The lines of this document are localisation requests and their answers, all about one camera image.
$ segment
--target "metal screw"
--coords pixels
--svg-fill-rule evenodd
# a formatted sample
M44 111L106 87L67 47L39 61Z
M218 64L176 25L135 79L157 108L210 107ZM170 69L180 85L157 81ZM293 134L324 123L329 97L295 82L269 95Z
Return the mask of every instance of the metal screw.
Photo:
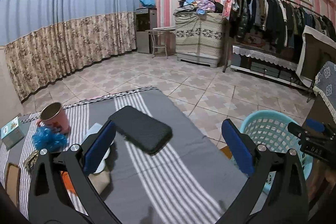
M74 144L71 146L71 151L77 151L79 149L79 145L78 144Z
M266 151L266 146L264 146L263 144L258 145L258 150L261 152Z
M45 149L45 148L43 148L43 149L40 151L40 154L41 154L41 155L45 155L47 152L48 152L48 150Z
M289 150L289 153L290 153L292 156L296 156L296 150L294 150L294 149L290 149L290 150Z

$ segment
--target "pink cup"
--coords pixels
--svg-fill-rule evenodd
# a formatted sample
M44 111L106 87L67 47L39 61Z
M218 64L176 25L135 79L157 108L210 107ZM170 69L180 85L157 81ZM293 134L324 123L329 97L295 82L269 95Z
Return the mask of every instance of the pink cup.
M68 117L59 102L52 103L42 110L40 118L36 121L38 127L40 127L41 122L46 127L54 128L62 134L67 134L70 131Z

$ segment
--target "blue gripper pad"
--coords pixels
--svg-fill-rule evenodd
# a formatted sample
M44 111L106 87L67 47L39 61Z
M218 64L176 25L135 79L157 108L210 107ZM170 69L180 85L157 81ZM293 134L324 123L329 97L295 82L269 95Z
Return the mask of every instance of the blue gripper pad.
M99 130L98 134L99 136L91 145L84 157L83 173L87 176L96 172L107 149L111 146L111 143L116 136L115 123L112 121L105 123L103 128Z
M239 137L239 130L233 127L227 120L222 123L222 135L235 158L239 169L251 176L254 173L253 159L247 147Z
M324 131L324 124L318 121L315 121L313 119L307 119L306 120L306 125L316 132L322 133Z

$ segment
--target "pile of clothes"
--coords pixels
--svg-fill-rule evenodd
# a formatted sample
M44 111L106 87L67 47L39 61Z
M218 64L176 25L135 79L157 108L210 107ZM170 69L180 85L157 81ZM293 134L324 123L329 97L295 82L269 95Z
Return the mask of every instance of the pile of clothes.
M302 49L302 33L306 25L327 35L336 42L336 32L329 18L308 13L284 0L234 0L239 8L231 10L230 36L242 42L254 28L280 53L283 48L294 48L296 57Z
M178 12L196 12L198 15L204 15L207 12L221 13L223 5L215 2L215 0L178 0L179 8L175 10Z

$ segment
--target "tiled floor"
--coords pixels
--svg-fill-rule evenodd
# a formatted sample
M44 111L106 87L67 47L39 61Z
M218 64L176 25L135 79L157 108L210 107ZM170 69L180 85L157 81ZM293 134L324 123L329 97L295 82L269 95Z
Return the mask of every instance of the tiled floor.
M133 52L57 81L30 96L23 105L26 114L55 101L71 104L149 85L169 96L219 149L226 146L220 128L227 117L239 128L251 112L273 109L302 124L314 103L311 100L307 104L307 98L297 90L230 69L223 73L222 68L178 62L176 56L152 59Z

